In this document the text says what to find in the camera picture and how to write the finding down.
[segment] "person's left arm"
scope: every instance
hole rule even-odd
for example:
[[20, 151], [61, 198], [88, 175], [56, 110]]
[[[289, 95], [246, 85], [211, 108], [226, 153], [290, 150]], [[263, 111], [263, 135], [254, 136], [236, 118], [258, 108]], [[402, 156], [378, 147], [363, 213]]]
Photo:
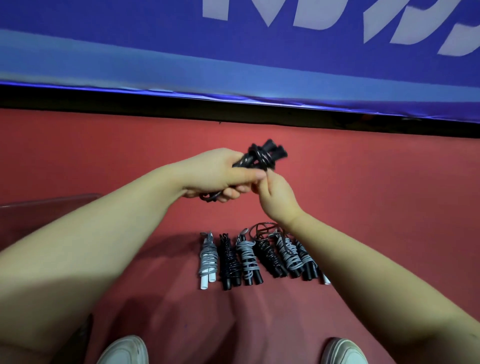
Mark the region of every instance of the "person's left arm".
[[160, 167], [0, 253], [0, 345], [54, 353], [83, 323], [179, 197], [238, 198], [264, 178], [216, 149]]

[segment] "person's right arm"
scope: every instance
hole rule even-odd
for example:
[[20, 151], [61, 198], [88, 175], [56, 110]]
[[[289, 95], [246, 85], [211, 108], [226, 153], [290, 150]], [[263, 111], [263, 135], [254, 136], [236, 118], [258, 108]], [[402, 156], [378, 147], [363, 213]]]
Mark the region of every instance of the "person's right arm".
[[397, 363], [480, 363], [480, 323], [379, 252], [303, 212], [269, 171], [256, 192], [265, 213], [305, 246]]

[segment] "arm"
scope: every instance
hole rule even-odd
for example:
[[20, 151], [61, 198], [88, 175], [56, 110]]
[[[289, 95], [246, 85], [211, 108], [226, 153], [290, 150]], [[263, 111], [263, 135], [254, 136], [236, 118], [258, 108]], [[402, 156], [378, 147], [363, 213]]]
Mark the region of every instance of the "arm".
[[349, 308], [398, 363], [479, 363], [480, 324], [433, 287], [299, 207], [280, 175], [256, 187], [265, 213], [291, 232]]
[[[54, 353], [83, 323], [180, 196], [247, 192], [261, 170], [217, 149], [158, 168], [0, 253], [0, 343]], [[230, 185], [239, 185], [237, 190]]]

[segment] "sneaker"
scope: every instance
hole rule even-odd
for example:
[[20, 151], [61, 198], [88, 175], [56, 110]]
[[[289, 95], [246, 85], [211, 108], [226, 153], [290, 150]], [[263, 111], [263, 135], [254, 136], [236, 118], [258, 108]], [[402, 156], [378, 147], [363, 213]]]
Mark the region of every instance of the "sneaker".
[[320, 364], [368, 364], [368, 362], [354, 342], [332, 338], [322, 353]]
[[125, 336], [111, 343], [97, 364], [148, 364], [147, 346], [138, 336]]

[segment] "hand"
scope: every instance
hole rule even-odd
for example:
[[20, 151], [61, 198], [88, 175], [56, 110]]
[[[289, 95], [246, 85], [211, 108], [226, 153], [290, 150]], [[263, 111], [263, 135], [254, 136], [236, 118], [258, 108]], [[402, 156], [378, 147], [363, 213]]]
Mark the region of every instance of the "hand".
[[201, 193], [222, 191], [217, 200], [227, 202], [249, 192], [252, 183], [264, 179], [266, 173], [258, 169], [232, 167], [242, 156], [241, 152], [222, 148], [175, 163], [173, 166], [181, 170], [182, 188], [186, 190], [184, 196], [192, 198]]
[[252, 185], [252, 190], [259, 195], [262, 209], [269, 218], [286, 230], [303, 213], [288, 182], [272, 170], [268, 170], [266, 179]]

